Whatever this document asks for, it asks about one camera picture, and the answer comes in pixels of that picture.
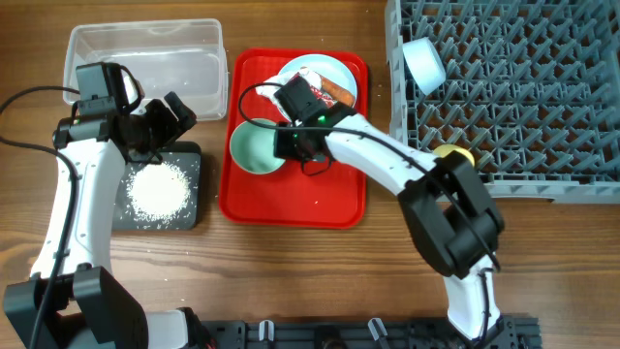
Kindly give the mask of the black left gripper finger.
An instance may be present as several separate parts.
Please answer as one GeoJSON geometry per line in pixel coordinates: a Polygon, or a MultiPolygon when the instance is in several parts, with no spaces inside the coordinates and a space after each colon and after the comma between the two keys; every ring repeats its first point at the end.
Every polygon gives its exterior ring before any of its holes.
{"type": "Polygon", "coordinates": [[[159,156],[160,151],[180,138],[187,129],[177,127],[157,127],[154,129],[154,155],[159,156]]]}
{"type": "Polygon", "coordinates": [[[181,101],[175,92],[169,92],[164,99],[176,115],[180,130],[188,131],[197,124],[197,115],[181,101]]]}

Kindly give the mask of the mint green bowl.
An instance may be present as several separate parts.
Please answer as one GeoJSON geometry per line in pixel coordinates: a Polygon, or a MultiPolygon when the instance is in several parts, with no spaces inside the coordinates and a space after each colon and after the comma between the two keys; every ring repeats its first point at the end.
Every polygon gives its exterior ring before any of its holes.
{"type": "Polygon", "coordinates": [[[276,172],[285,160],[274,155],[275,123],[267,119],[244,121],[232,132],[229,149],[236,165],[252,175],[276,172]]]}

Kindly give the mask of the red snack wrapper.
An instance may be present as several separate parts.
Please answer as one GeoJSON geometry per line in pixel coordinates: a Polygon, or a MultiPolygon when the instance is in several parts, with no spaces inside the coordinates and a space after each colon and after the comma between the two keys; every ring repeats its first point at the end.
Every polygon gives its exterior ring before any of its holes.
{"type": "Polygon", "coordinates": [[[331,80],[314,71],[298,71],[293,75],[293,78],[297,77],[305,79],[310,85],[313,95],[319,100],[325,102],[328,107],[332,107],[338,102],[338,99],[334,97],[334,93],[337,91],[338,85],[333,83],[331,80]]]}

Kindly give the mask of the white napkin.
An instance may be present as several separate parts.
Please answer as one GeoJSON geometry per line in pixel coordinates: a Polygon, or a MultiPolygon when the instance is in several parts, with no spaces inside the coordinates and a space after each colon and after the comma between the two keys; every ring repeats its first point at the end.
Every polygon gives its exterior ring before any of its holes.
{"type": "Polygon", "coordinates": [[[313,71],[313,70],[310,70],[307,67],[302,67],[296,71],[289,71],[289,72],[281,73],[265,81],[265,82],[273,82],[273,85],[261,85],[256,88],[257,94],[267,98],[288,121],[290,121],[291,119],[289,118],[285,110],[282,108],[280,102],[275,98],[275,92],[280,89],[281,85],[284,85],[287,82],[289,82],[291,79],[293,79],[293,75],[298,71],[307,72],[307,71],[313,71]]]}

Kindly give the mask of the orange carrot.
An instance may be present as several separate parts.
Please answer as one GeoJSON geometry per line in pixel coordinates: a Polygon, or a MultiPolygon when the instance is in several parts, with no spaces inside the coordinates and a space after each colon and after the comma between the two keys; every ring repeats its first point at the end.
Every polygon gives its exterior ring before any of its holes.
{"type": "Polygon", "coordinates": [[[321,77],[318,97],[325,102],[328,107],[332,107],[337,103],[353,107],[356,102],[356,98],[350,91],[325,77],[321,77]]]}

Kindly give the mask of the light blue plate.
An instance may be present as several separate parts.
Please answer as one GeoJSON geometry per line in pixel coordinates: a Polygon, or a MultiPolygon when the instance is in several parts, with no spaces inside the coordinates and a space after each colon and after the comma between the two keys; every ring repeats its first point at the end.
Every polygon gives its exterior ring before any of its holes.
{"type": "Polygon", "coordinates": [[[286,63],[278,73],[307,67],[350,91],[357,101],[357,82],[353,73],[339,60],[324,54],[305,54],[286,63]]]}

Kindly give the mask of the yellow plastic cup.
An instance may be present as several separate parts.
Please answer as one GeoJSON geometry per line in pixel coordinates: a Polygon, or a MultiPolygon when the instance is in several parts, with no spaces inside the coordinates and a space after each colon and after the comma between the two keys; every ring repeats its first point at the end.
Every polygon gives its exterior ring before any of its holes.
{"type": "Polygon", "coordinates": [[[458,153],[464,156],[465,158],[467,158],[473,167],[476,166],[476,160],[475,160],[474,155],[468,149],[460,147],[458,145],[448,144],[448,143],[441,144],[433,150],[433,153],[441,158],[445,158],[453,152],[458,153]]]}

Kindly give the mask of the light blue bowl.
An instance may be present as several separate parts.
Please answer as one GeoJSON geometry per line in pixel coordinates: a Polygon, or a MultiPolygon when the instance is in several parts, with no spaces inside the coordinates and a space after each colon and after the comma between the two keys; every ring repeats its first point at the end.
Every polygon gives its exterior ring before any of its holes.
{"type": "Polygon", "coordinates": [[[446,81],[443,61],[427,37],[404,44],[403,55],[409,72],[424,95],[431,94],[446,81]]]}

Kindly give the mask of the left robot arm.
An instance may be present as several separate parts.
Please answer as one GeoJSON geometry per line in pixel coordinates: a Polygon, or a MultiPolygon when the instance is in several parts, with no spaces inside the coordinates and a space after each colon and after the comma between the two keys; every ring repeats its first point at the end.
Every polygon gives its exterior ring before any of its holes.
{"type": "Polygon", "coordinates": [[[27,281],[10,285],[4,311],[29,348],[212,348],[188,307],[148,313],[114,278],[110,240],[116,193],[130,164],[159,166],[197,122],[174,93],[146,100],[123,65],[77,67],[78,100],[48,153],[58,181],[46,240],[27,281]]]}

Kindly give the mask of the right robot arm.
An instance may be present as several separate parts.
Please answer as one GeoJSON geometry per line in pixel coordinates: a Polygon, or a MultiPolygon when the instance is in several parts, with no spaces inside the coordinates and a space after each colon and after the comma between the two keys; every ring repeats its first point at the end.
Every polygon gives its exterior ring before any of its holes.
{"type": "Polygon", "coordinates": [[[495,252],[505,223],[467,157],[411,148],[354,108],[328,105],[300,76],[278,85],[274,97],[290,120],[278,125],[275,156],[345,164],[391,192],[419,255],[444,278],[450,324],[484,344],[501,318],[491,273],[500,267],[495,252]]]}

